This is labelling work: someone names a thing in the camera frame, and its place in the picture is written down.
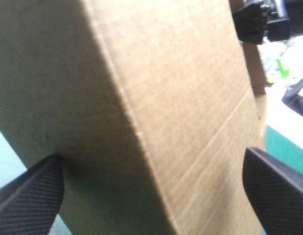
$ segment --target corrugated cardboard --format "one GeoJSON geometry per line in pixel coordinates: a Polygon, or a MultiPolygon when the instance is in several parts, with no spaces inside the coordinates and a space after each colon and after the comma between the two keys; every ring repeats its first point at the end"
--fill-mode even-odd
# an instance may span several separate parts
{"type": "Polygon", "coordinates": [[[260,234],[227,1],[0,0],[0,129],[27,166],[63,158],[73,234],[260,234]]]}

